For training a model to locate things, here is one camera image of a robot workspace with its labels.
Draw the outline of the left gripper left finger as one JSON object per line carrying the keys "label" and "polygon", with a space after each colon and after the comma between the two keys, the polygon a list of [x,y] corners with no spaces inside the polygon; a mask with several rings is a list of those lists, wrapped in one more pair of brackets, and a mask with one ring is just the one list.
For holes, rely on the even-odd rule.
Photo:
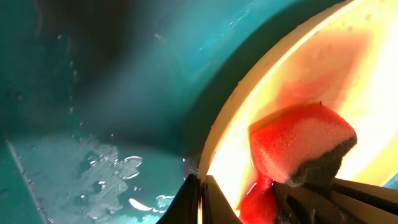
{"label": "left gripper left finger", "polygon": [[157,224],[197,224],[200,180],[189,174]]}

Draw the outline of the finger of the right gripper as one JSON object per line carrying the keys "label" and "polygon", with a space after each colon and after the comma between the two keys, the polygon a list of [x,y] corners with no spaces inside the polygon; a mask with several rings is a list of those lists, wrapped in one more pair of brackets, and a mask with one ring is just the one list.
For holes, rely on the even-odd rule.
{"label": "finger of the right gripper", "polygon": [[397,224],[397,190],[334,179],[327,187],[274,182],[281,223]]}

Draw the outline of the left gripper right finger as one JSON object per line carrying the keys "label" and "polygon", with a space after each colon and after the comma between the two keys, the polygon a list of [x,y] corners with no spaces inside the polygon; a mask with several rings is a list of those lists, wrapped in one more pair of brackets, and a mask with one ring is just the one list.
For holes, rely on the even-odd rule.
{"label": "left gripper right finger", "polygon": [[242,224],[212,175],[203,183],[201,206],[203,224]]}

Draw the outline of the red black sponge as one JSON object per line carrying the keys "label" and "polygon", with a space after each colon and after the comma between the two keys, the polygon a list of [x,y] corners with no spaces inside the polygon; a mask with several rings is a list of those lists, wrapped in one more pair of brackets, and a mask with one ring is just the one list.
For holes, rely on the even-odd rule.
{"label": "red black sponge", "polygon": [[242,223],[275,223],[273,182],[326,187],[356,145],[354,128],[338,113],[312,103],[284,113],[250,135],[257,177],[239,204]]}

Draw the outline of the yellow plate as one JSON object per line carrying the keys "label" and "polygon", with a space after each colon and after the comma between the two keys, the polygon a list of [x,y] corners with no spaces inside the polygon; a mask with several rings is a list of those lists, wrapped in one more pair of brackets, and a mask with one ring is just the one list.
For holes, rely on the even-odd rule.
{"label": "yellow plate", "polygon": [[382,187],[397,176],[397,0],[344,1],[324,10],[276,43],[238,83],[199,165],[201,178],[215,178],[234,217],[256,179],[250,131],[316,101],[358,137],[339,179]]}

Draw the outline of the teal plastic tray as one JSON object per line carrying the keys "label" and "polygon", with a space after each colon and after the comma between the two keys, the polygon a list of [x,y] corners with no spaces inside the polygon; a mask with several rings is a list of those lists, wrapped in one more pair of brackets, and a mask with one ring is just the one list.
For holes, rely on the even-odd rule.
{"label": "teal plastic tray", "polygon": [[344,1],[2,1],[1,222],[157,223],[238,83]]}

